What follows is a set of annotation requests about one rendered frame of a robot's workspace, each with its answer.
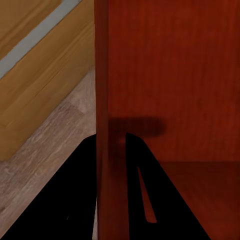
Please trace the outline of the storage box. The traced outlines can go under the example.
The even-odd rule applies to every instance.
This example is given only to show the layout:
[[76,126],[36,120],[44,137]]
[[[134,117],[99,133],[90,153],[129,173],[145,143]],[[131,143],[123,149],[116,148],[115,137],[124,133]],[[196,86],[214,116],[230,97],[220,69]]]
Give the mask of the storage box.
[[97,240],[130,240],[127,133],[211,240],[240,240],[240,0],[94,0],[94,37]]

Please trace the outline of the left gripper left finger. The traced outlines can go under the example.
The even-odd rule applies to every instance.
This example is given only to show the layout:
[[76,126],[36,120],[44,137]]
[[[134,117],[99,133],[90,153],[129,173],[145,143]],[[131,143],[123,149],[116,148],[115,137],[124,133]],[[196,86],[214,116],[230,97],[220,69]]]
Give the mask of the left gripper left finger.
[[96,134],[85,138],[1,240],[92,240]]

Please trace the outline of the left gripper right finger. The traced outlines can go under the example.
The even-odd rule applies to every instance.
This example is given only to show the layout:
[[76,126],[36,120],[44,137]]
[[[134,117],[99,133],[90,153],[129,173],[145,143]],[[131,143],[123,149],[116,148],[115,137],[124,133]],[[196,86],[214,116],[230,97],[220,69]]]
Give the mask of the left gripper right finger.
[[[157,223],[147,222],[140,169]],[[146,143],[126,134],[129,240],[211,240]]]

